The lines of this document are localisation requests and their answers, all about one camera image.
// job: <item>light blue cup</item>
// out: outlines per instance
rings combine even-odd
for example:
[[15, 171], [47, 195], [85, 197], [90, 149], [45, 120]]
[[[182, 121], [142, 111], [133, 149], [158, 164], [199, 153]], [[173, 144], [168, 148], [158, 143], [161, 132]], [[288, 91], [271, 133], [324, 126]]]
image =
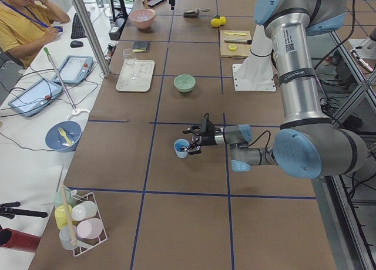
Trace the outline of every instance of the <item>light blue cup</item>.
[[[61, 136], [59, 132], [59, 128], [63, 128], [67, 138], [72, 141], [72, 145], [70, 146], [65, 138]], [[68, 151], [75, 151], [79, 140], [82, 135], [82, 129], [80, 124], [77, 122], [67, 120], [60, 122], [54, 125], [48, 132], [45, 138], [46, 144], [52, 150], [59, 151], [61, 153], [65, 153]]]
[[187, 147], [189, 145], [189, 142], [185, 139], [177, 139], [174, 143], [174, 150], [178, 157], [185, 158], [188, 156], [188, 152], [182, 150], [182, 148]]
[[[76, 199], [73, 198], [70, 193], [71, 193], [71, 189], [69, 189], [68, 187], [65, 187], [66, 200], [71, 207], [74, 207], [76, 205]], [[53, 198], [53, 204], [54, 204], [55, 208], [58, 208], [60, 205], [63, 204], [63, 196], [61, 194], [60, 189], [55, 194], [55, 197]]]

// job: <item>table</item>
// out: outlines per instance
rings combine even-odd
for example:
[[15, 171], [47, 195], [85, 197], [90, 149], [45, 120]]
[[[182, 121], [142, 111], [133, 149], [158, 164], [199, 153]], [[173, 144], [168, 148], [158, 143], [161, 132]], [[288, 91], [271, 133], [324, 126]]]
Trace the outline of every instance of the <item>table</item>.
[[[149, 30], [127, 22], [110, 65], [120, 73], [122, 50], [151, 41], [156, 67], [146, 93], [120, 93], [110, 75], [90, 113], [65, 184], [94, 191], [109, 239], [74, 258], [59, 243], [50, 218], [30, 269], [335, 269], [311, 182], [278, 167], [234, 173], [224, 146], [179, 159], [182, 130], [205, 112], [217, 126], [250, 124], [254, 138], [283, 122], [280, 92], [235, 92], [231, 66], [220, 58], [214, 14], [223, 29], [250, 30], [256, 0], [177, 0], [155, 8]], [[140, 8], [136, 1], [134, 8]], [[192, 8], [210, 8], [197, 19]], [[174, 89], [175, 76], [196, 78], [190, 93]], [[261, 139], [259, 146], [266, 140]]]
[[[90, 17], [102, 44], [102, 50], [105, 51], [108, 43], [115, 44], [108, 37], [109, 20], [103, 12], [104, 9], [99, 9], [96, 4], [87, 4], [86, 7], [90, 11]], [[75, 10], [72, 8], [68, 13], [71, 19], [73, 19], [74, 13]], [[57, 40], [46, 45], [57, 66], [61, 65], [67, 55], [93, 56], [87, 38], [80, 39], [84, 42], [82, 48], [72, 49], [69, 47], [72, 21], [64, 23], [62, 26], [64, 33]], [[32, 62], [31, 67], [25, 72], [25, 76], [16, 86], [22, 88], [30, 87], [40, 79], [39, 75], [31, 74], [33, 70], [51, 68], [52, 66], [48, 62], [45, 52], [41, 50]], [[41, 72], [41, 75], [51, 79], [54, 76], [54, 72]], [[75, 103], [79, 103], [86, 95], [91, 93], [79, 104], [79, 107], [91, 109], [103, 80], [98, 66], [93, 68], [87, 80], [77, 87], [71, 88], [69, 93]], [[15, 114], [15, 111], [7, 109], [7, 103], [12, 98], [13, 96], [10, 94], [1, 106], [1, 122], [4, 123], [0, 128], [1, 133], [16, 140], [22, 146], [33, 149], [48, 149], [44, 142], [45, 134], [54, 124], [64, 121], [72, 111], [70, 104], [67, 103], [66, 95], [62, 94], [60, 96], [62, 100], [52, 102], [34, 117], [3, 117]], [[73, 120], [78, 122], [84, 129], [88, 115], [81, 114], [74, 117]], [[0, 144], [0, 155], [2, 156], [0, 158], [2, 169], [2, 175], [0, 176], [2, 182], [0, 202], [20, 201], [22, 205], [19, 208], [45, 211], [50, 214], [53, 209], [53, 196], [59, 183], [65, 178], [75, 152], [57, 153], [23, 150], [2, 136], [0, 136]], [[0, 224], [3, 228], [13, 228], [40, 236], [43, 234], [47, 220], [48, 218], [26, 216], [16, 216], [13, 220], [0, 217]], [[2, 261], [2, 267], [7, 270], [27, 269], [33, 255], [12, 249], [1, 249], [0, 260]]]

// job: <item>cup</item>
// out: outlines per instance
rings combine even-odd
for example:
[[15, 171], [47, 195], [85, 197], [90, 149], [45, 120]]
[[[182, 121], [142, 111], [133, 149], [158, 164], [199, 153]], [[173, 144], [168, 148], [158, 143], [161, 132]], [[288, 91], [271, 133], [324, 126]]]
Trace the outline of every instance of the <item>cup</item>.
[[18, 251], [35, 252], [38, 248], [40, 237], [19, 232], [13, 229], [0, 230], [0, 247], [12, 248]]
[[[73, 230], [75, 230], [75, 233], [76, 233], [77, 227], [73, 226]], [[63, 246], [63, 249], [66, 249], [67, 251], [71, 251], [78, 247], [77, 242], [76, 242], [76, 245], [73, 245], [70, 237], [71, 237], [71, 233], [69, 232], [69, 226], [66, 225], [60, 230], [59, 238], [60, 238], [61, 245]]]
[[[68, 205], [68, 210], [70, 213], [72, 213], [72, 207]], [[58, 226], [59, 230], [61, 230], [64, 226], [68, 224], [68, 220], [66, 219], [65, 215], [65, 209], [64, 205], [59, 205], [55, 209], [55, 220], [56, 220], [56, 225]]]
[[[65, 187], [66, 200], [71, 207], [74, 207], [76, 205], [76, 199], [73, 198], [70, 193], [71, 193], [71, 189], [69, 189], [68, 187]], [[55, 197], [53, 198], [53, 204], [55, 205], [55, 208], [58, 208], [60, 205], [63, 204], [63, 197], [62, 197], [60, 189], [55, 194]]]
[[82, 221], [96, 215], [97, 208], [93, 201], [84, 201], [72, 209], [72, 219]]
[[177, 139], [174, 143], [174, 149], [175, 153], [180, 158], [185, 158], [188, 156], [188, 152], [182, 150], [181, 148], [187, 147], [189, 145], [189, 142], [185, 139]]
[[95, 239], [103, 231], [103, 223], [99, 218], [90, 218], [80, 222], [77, 226], [77, 236], [83, 239]]

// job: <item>white mount bracket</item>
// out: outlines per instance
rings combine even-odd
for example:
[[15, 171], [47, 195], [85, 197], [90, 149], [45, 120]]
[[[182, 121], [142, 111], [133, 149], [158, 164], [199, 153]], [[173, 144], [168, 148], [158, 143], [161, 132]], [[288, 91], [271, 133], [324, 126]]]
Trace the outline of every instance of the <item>white mount bracket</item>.
[[264, 27], [257, 25], [249, 57], [242, 64], [233, 64], [235, 91], [276, 91], [270, 59], [272, 49]]

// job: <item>blue plate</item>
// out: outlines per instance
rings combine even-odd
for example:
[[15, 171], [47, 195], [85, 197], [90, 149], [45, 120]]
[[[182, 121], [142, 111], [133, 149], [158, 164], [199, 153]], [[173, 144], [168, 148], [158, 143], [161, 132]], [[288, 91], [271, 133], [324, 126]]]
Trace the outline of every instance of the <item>blue plate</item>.
[[[66, 136], [72, 141], [72, 145], [68, 145], [65, 138], [60, 135], [59, 128], [63, 128]], [[82, 135], [82, 129], [77, 122], [67, 120], [54, 125], [46, 135], [46, 144], [52, 150], [65, 153], [67, 151], [75, 151]]]

